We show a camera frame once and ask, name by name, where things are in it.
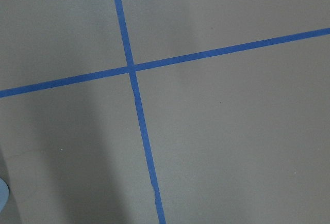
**shoe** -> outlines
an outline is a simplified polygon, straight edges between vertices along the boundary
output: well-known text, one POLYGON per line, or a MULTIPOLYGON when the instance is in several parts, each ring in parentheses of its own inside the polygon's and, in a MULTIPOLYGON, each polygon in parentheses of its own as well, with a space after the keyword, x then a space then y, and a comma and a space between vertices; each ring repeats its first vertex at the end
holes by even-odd
POLYGON ((0 179, 0 212, 6 205, 9 197, 9 189, 5 181, 0 179))

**blue tape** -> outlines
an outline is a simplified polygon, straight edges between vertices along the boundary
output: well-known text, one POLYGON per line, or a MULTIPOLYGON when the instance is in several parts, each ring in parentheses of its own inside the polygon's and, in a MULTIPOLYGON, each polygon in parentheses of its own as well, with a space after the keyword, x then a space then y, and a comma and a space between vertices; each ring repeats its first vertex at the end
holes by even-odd
POLYGON ((11 89, 0 91, 0 98, 13 96, 13 95, 17 95, 17 94, 28 93, 28 92, 32 92, 32 91, 40 91, 40 90, 59 87, 59 86, 71 85, 71 84, 76 84, 76 83, 85 82, 85 81, 92 81, 94 79, 106 78, 106 77, 120 75, 120 74, 124 74, 124 73, 128 73, 128 67, 109 69, 109 70, 105 70, 105 71, 101 71, 101 72, 88 73, 88 74, 83 74, 83 75, 78 75, 78 76, 73 76, 73 77, 68 77, 68 78, 56 79, 54 81, 47 81, 47 82, 37 83, 37 84, 33 84, 33 85, 11 88, 11 89))
POLYGON ((116 7, 116 11, 117 11, 120 32, 121 32, 122 41, 123 41, 123 45, 124 45, 126 62, 127 62, 128 68, 129 68, 129 79, 130 79, 130 84, 132 86, 132 90, 133 90, 133 94, 134 94, 135 108, 136 108, 136 112, 137 112, 137 116, 138 116, 142 143, 143 143, 146 163, 147 163, 147 167, 148 167, 148 171, 149 171, 149 177, 150 177, 151 185, 152 185, 152 187, 154 189, 154 193, 155 193, 155 205, 156 205, 156 211, 157 211, 157 215, 158 215, 158 221, 160 224, 166 224, 163 205, 161 202, 161 196, 160 196, 160 191, 159 191, 159 186, 158 186, 154 159, 153 159, 153 155, 152 155, 152 151, 151 151, 148 131, 147 131, 144 112, 143 112, 143 106, 142 106, 142 100, 141 100, 141 95, 140 95, 140 90, 139 90, 138 79, 136 76, 136 71, 134 70, 134 60, 133 60, 133 55, 132 55, 132 51, 131 51, 131 47, 130 47, 130 43, 129 43, 129 36, 128 36, 128 31, 127 31, 127 26, 126 26, 126 21, 125 21, 122 0, 114 0, 114 3, 116 5, 115 7, 116 7))
MULTIPOLYGON (((124 39, 124 38, 128 39, 127 28, 125 28, 125 27, 126 27, 126 23, 124 25, 124 30, 126 30, 126 32, 121 31, 122 37, 123 37, 123 42, 125 42, 125 44, 129 44, 129 40, 127 40, 128 41, 127 42, 124 39)), ((186 61, 204 59, 204 58, 217 56, 217 55, 230 54, 230 53, 235 53, 235 52, 239 52, 239 51, 251 50, 251 49, 256 49, 259 47, 271 46, 271 45, 276 45, 276 44, 280 44, 280 43, 298 41, 298 40, 303 40, 303 39, 308 39, 308 38, 313 38, 313 37, 320 37, 320 36, 325 36, 325 35, 330 35, 330 28, 318 29, 318 30, 304 32, 304 33, 298 33, 298 34, 288 35, 288 36, 283 36, 283 37, 276 37, 276 38, 271 38, 271 39, 266 39, 266 40, 261 40, 261 41, 256 41, 256 42, 249 42, 249 43, 244 43, 244 44, 240 44, 240 45, 223 47, 223 48, 215 49, 215 50, 208 50, 208 51, 198 52, 198 53, 189 54, 189 55, 176 56, 176 57, 163 59, 163 60, 145 62, 145 63, 141 63, 141 64, 136 64, 136 65, 134 65, 134 63, 133 63, 133 57, 132 57, 131 50, 127 50, 127 48, 125 48, 125 54, 127 54, 126 58, 129 58, 127 64, 129 63, 130 70, 142 71, 142 70, 147 70, 147 69, 152 69, 152 68, 168 66, 168 65, 172 65, 172 64, 178 64, 178 63, 182 63, 182 62, 186 62, 186 61)), ((54 81, 42 82, 42 83, 38 83, 38 84, 34 84, 34 85, 28 85, 28 86, 1 90, 0 98, 17 95, 17 94, 28 93, 31 91, 39 91, 39 90, 53 88, 53 87, 80 83, 80 82, 84 82, 84 81, 91 81, 93 79, 98 79, 98 78, 115 76, 115 75, 119 75, 119 74, 128 73, 128 71, 129 71, 128 67, 122 67, 122 68, 110 69, 110 70, 105 70, 105 71, 100 71, 100 72, 95 72, 95 73, 83 74, 83 75, 69 77, 69 78, 57 79, 54 81)))
POLYGON ((204 59, 204 58, 208 58, 208 57, 212 57, 212 56, 225 55, 225 54, 235 53, 235 52, 244 51, 244 50, 252 50, 252 49, 256 49, 258 47, 271 46, 271 45, 276 45, 276 44, 280 44, 280 43, 298 41, 298 40, 312 38, 312 37, 325 36, 325 35, 329 35, 329 34, 330 34, 330 28, 318 29, 318 30, 308 31, 308 32, 304 32, 304 33, 298 33, 298 34, 294 34, 294 35, 276 37, 276 38, 271 38, 271 39, 266 39, 266 40, 261 40, 261 41, 256 41, 256 42, 249 42, 249 43, 244 43, 244 44, 240 44, 240 45, 223 47, 223 48, 215 49, 215 50, 198 52, 198 53, 189 54, 189 55, 181 55, 181 56, 176 56, 176 57, 163 59, 163 60, 145 62, 145 63, 135 65, 135 70, 142 71, 142 70, 146 70, 146 69, 163 67, 163 66, 182 63, 182 62, 186 62, 186 61, 204 59))

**gray floor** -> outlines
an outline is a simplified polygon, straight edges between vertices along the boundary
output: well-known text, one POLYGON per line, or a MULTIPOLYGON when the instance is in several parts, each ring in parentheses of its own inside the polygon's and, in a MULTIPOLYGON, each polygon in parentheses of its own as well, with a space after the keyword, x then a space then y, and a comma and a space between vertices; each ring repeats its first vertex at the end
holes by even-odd
MULTIPOLYGON (((122 0, 135 63, 330 27, 328 0, 122 0)), ((0 90, 126 66, 114 0, 2 0, 0 90)), ((330 222, 330 36, 137 73, 167 223, 330 222)), ((129 76, 0 99, 0 223, 158 223, 129 76)))

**floor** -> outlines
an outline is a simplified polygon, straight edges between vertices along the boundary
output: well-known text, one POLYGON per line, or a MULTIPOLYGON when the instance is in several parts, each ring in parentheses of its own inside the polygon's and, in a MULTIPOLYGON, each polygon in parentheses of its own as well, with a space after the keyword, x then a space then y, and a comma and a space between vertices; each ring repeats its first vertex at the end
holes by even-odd
POLYGON ((3 0, 0 223, 330 222, 328 0, 3 0))

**concrete floor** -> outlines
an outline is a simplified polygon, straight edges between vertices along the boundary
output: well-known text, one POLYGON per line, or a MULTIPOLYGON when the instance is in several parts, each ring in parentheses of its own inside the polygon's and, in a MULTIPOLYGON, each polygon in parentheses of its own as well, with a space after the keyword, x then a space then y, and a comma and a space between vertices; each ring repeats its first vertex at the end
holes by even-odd
MULTIPOLYGON (((136 64, 330 27, 328 0, 122 4, 136 64)), ((0 95, 127 66, 114 0, 2 9, 0 95)), ((329 44, 136 72, 166 223, 330 222, 329 44)), ((82 81, 0 99, 0 223, 164 223, 128 71, 82 81)))

